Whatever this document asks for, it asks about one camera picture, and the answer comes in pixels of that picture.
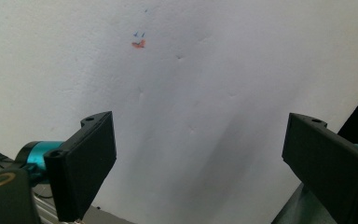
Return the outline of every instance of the white wall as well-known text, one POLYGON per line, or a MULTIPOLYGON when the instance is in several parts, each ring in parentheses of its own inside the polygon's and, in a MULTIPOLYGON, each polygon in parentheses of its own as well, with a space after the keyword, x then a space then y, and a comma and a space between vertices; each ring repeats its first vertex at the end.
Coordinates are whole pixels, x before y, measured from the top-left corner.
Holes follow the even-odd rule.
POLYGON ((0 151, 113 110, 94 204, 132 222, 269 223, 289 112, 337 131, 357 104, 358 1, 0 1, 0 151))

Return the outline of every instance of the red mark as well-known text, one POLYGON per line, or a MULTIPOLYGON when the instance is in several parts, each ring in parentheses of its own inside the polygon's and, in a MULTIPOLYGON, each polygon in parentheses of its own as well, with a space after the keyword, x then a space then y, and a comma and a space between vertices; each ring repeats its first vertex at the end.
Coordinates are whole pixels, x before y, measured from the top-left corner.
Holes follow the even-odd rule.
POLYGON ((145 48, 145 43, 146 43, 146 41, 143 39, 143 40, 141 40, 141 42, 139 42, 139 43, 132 42, 132 45, 133 45, 136 49, 144 49, 144 48, 145 48))

